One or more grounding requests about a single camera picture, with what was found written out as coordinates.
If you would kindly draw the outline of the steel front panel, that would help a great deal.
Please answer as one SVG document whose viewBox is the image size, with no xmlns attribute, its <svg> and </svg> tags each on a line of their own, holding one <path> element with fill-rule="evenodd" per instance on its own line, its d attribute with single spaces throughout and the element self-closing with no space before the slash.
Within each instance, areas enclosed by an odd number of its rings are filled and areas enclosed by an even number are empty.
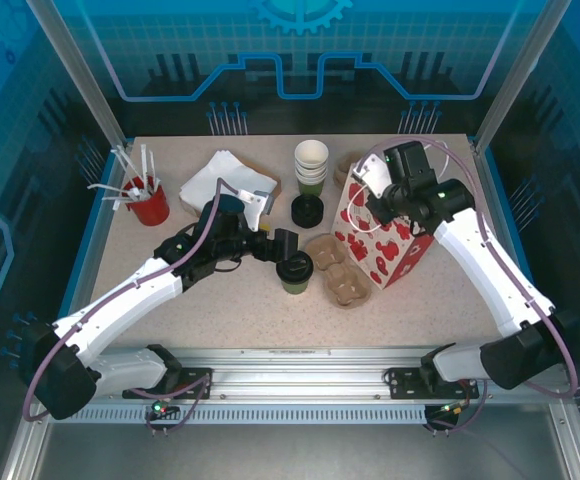
<svg viewBox="0 0 580 480">
<path fill-rule="evenodd" d="M 539 411 L 494 408 L 460 433 L 420 426 L 50 425 L 0 480 L 580 480 L 580 449 Z"/>
</svg>

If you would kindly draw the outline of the white red-heart gift bag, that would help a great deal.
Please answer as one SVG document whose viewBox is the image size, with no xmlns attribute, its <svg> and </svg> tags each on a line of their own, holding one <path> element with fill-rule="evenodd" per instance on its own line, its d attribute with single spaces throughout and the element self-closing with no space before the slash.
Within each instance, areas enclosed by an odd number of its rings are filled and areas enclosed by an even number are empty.
<svg viewBox="0 0 580 480">
<path fill-rule="evenodd" d="M 374 285 L 385 289 L 414 270 L 433 238 L 415 237 L 410 221 L 402 217 L 382 225 L 366 207 L 371 192 L 353 178 L 352 170 L 343 185 L 331 234 Z"/>
</svg>

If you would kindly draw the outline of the green paper cup stack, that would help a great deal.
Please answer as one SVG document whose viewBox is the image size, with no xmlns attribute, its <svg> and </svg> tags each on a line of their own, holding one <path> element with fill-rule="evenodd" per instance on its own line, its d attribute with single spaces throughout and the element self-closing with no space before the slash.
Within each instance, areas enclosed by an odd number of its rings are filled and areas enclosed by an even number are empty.
<svg viewBox="0 0 580 480">
<path fill-rule="evenodd" d="M 328 173 L 328 147 L 318 140 L 304 140 L 296 146 L 294 158 L 299 192 L 320 196 Z"/>
</svg>

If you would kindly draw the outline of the black cup lid stack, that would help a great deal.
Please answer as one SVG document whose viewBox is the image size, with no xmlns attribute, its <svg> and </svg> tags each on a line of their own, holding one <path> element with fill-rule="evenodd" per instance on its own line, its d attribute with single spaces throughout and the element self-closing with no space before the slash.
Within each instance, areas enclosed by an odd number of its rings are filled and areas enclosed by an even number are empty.
<svg viewBox="0 0 580 480">
<path fill-rule="evenodd" d="M 312 194 L 301 194 L 291 203 L 291 219 L 301 228 L 310 229 L 319 225 L 324 216 L 322 200 Z"/>
</svg>

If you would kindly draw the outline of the cardboard cup carrier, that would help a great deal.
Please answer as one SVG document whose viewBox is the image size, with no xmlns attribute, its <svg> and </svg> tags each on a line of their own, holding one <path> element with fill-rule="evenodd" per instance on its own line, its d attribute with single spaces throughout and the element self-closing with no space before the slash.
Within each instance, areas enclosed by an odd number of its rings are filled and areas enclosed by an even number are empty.
<svg viewBox="0 0 580 480">
<path fill-rule="evenodd" d="M 305 252 L 315 269 L 323 275 L 328 300 L 341 309 L 354 309 L 366 303 L 372 288 L 364 272 L 351 260 L 348 250 L 336 236 L 324 234 L 310 240 Z"/>
</svg>

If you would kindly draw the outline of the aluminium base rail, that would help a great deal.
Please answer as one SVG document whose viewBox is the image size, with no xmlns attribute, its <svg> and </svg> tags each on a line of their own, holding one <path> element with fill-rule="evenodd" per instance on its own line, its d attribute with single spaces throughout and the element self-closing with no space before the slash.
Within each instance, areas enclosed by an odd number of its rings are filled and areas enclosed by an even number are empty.
<svg viewBox="0 0 580 480">
<path fill-rule="evenodd" d="M 391 367 L 417 367 L 426 347 L 169 351 L 185 367 L 213 370 L 209 400 L 229 404 L 388 404 Z"/>
</svg>

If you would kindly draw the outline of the red straw holder cup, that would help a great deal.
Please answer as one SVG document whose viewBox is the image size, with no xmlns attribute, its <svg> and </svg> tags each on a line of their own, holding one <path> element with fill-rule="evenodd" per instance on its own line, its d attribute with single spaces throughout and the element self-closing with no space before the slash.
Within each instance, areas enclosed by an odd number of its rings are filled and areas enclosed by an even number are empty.
<svg viewBox="0 0 580 480">
<path fill-rule="evenodd" d="M 162 183 L 147 177 L 149 187 L 154 187 L 146 200 L 129 201 L 126 203 L 128 211 L 133 212 L 139 222 L 145 226 L 157 226 L 162 224 L 170 215 L 170 207 Z"/>
</svg>

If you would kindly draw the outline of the brown cup sleeves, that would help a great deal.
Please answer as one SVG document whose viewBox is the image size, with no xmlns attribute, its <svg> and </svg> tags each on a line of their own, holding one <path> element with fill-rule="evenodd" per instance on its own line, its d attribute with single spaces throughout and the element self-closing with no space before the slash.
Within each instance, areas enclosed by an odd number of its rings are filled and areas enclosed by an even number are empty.
<svg viewBox="0 0 580 480">
<path fill-rule="evenodd" d="M 333 181 L 337 188 L 343 189 L 350 167 L 359 161 L 363 155 L 364 153 L 361 151 L 353 151 L 338 160 L 333 171 Z"/>
</svg>

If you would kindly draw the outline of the small LED circuit board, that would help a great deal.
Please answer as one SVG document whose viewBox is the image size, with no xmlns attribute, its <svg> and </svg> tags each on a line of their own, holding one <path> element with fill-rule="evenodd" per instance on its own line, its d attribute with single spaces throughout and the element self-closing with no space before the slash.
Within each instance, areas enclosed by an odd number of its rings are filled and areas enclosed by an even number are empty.
<svg viewBox="0 0 580 480">
<path fill-rule="evenodd" d="M 469 400 L 459 400 L 441 406 L 434 412 L 435 416 L 460 415 L 464 410 L 470 407 Z"/>
<path fill-rule="evenodd" d="M 150 407 L 148 419 L 151 422 L 173 420 L 180 413 L 178 406 L 172 406 L 165 399 L 156 400 Z"/>
</svg>

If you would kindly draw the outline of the aluminium frame post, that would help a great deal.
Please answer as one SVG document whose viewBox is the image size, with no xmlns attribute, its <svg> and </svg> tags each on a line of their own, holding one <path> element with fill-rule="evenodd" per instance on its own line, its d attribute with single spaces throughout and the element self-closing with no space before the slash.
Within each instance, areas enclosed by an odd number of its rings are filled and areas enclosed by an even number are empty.
<svg viewBox="0 0 580 480">
<path fill-rule="evenodd" d="M 572 0 L 546 0 L 532 29 L 507 74 L 501 89 L 484 117 L 475 136 L 475 150 L 482 154 L 497 131 L 536 67 Z"/>
<path fill-rule="evenodd" d="M 25 1 L 106 140 L 114 147 L 125 146 L 126 135 L 54 2 L 52 0 Z"/>
</svg>

